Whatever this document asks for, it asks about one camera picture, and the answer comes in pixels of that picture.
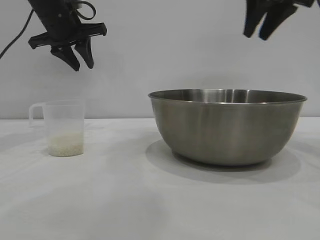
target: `translucent cup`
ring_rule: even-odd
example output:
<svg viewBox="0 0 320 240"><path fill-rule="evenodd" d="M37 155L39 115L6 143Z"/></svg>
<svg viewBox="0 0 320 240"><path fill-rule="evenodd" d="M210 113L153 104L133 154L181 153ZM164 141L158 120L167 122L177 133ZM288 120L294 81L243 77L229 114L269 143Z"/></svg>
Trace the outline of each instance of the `translucent cup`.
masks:
<svg viewBox="0 0 320 240"><path fill-rule="evenodd" d="M29 108L29 124L33 125L34 108L42 107L48 153L55 157L71 157L84 153L85 102L60 100L33 104Z"/></svg>

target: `black cable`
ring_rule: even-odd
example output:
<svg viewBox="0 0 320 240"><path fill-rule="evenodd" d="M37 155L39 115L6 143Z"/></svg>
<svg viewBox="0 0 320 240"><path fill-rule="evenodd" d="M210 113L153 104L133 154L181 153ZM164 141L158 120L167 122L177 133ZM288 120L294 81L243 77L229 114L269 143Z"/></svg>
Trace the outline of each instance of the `black cable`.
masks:
<svg viewBox="0 0 320 240"><path fill-rule="evenodd" d="M8 49L22 36L22 34L24 34L24 32L27 29L27 26L28 26L28 24L29 24L29 22L31 20L31 17L32 17L33 13L34 13L34 10L32 9L30 14L29 14L28 19L26 20L26 23L25 23L23 29L21 30L21 32L0 53L0 59L5 55L5 53L8 51Z"/></svg>
<svg viewBox="0 0 320 240"><path fill-rule="evenodd" d="M87 1L75 1L74 3L75 3L75 4L84 4L84 5L87 5L87 6L89 6L89 7L92 9L92 11L93 11L93 17L86 17L86 16L83 16L83 15L76 9L76 10L75 10L75 13L76 13L80 18L82 18L82 19L84 19L84 20L91 20L91 19L93 19L93 18L96 16L97 10L96 10L95 6L93 6L90 2L87 2Z"/></svg>

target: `stainless steel bowl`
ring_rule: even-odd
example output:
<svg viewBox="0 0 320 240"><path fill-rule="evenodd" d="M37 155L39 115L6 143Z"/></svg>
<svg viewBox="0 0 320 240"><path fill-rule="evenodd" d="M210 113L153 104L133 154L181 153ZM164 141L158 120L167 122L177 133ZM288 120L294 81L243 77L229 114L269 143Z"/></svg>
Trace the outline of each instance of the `stainless steel bowl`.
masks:
<svg viewBox="0 0 320 240"><path fill-rule="evenodd" d="M279 153L296 127L305 96L274 91L183 89L149 94L166 144L215 165L256 164Z"/></svg>

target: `white backdrop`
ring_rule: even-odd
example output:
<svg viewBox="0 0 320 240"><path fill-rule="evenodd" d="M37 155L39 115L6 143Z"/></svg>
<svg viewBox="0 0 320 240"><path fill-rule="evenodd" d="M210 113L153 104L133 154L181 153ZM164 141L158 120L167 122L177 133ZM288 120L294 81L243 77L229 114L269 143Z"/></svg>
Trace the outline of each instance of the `white backdrop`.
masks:
<svg viewBox="0 0 320 240"><path fill-rule="evenodd" d="M79 72L28 39L45 31L34 15L0 60L0 118L26 118L36 102L85 98L88 118L150 117L147 94L184 88L238 88L306 95L304 116L320 116L320 8L300 7L269 41L242 35L245 0L91 0L95 68ZM31 6L2 0L0 48L21 30Z"/></svg>

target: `tabletop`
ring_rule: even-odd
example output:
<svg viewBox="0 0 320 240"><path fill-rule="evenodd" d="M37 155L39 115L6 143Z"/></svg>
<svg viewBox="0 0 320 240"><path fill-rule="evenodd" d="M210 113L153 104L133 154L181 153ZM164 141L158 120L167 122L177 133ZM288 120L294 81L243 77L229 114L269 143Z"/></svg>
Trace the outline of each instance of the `tabletop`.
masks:
<svg viewBox="0 0 320 240"><path fill-rule="evenodd" d="M1 239L320 239L320 118L242 169L174 156L154 119L86 120L85 142L53 157L41 127L0 121Z"/></svg>

